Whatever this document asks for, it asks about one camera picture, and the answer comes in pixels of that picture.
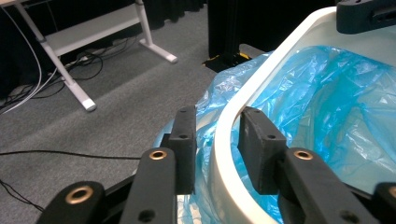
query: gray carpet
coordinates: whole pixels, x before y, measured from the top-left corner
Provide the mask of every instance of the gray carpet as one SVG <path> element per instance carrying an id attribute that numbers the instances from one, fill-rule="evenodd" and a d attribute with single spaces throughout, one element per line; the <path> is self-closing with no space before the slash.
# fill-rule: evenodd
<path id="1" fill-rule="evenodd" d="M 105 60 L 99 76 L 80 81 L 98 105 L 93 112 L 87 113 L 65 88 L 0 116 L 0 151 L 46 149 L 140 156 L 151 148 L 158 132 L 179 108 L 194 105 L 202 97 L 215 75 L 201 65 L 208 55 L 206 13 L 205 6 L 152 32 L 158 46 L 178 57 L 177 64 L 135 43 Z M 98 68 L 99 63 L 71 74 L 89 77 Z M 0 178 L 32 202 L 46 206 L 70 184 L 92 180 L 108 188 L 131 175 L 137 164 L 55 154 L 12 155 L 0 157 Z M 3 189 L 0 204 L 2 224 L 35 223 L 40 215 Z"/>

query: plastic liner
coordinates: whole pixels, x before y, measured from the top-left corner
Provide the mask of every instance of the plastic liner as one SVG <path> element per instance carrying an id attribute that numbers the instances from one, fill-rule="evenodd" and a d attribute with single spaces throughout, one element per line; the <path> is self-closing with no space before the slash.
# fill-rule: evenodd
<path id="1" fill-rule="evenodd" d="M 198 102 L 196 192 L 179 198 L 179 222 L 220 223 L 207 183 L 216 122 L 268 56 L 219 73 Z M 288 59 L 252 106 L 270 118 L 288 146 L 315 150 L 342 181 L 372 193 L 378 182 L 396 179 L 395 87 L 396 70 L 386 64 L 346 50 L 310 47 Z M 255 201 L 282 223 L 276 196 L 261 196 L 250 184 L 236 148 L 238 129 L 236 122 L 232 151 L 238 174 Z"/>

